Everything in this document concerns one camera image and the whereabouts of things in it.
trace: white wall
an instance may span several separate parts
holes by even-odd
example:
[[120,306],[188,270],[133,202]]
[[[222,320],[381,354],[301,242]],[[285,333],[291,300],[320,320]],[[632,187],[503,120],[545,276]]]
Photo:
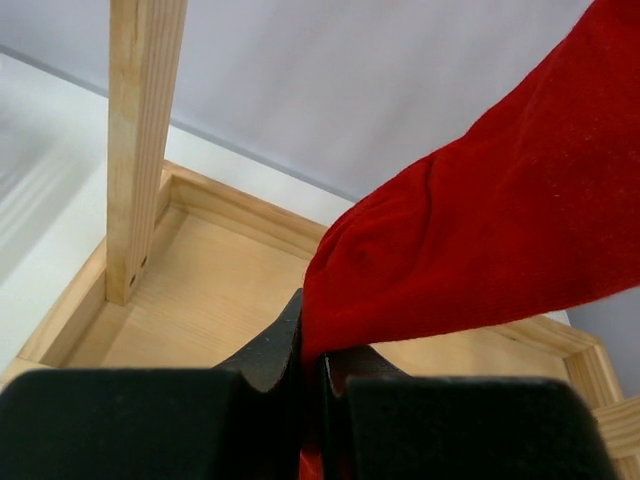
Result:
[[[589,3],[190,0],[173,117],[358,198],[461,135]],[[0,0],[0,48],[104,92],[108,11]],[[636,290],[570,313],[604,338],[627,394],[640,393],[638,311]]]

